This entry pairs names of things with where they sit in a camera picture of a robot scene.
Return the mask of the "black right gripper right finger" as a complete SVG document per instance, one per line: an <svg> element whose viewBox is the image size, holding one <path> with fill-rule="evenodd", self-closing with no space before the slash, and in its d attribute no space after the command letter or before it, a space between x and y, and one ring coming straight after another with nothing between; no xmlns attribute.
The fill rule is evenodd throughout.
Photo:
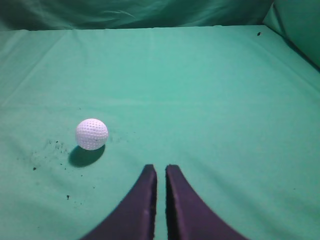
<svg viewBox="0 0 320 240"><path fill-rule="evenodd" d="M178 165L165 168L169 240L245 240L215 214L191 187Z"/></svg>

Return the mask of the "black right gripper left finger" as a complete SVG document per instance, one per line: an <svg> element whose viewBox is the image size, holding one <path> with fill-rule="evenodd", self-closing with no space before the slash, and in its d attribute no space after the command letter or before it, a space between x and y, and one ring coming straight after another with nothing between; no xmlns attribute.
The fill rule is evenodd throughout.
<svg viewBox="0 0 320 240"><path fill-rule="evenodd" d="M152 240L155 237L157 173L146 164L117 207L83 240Z"/></svg>

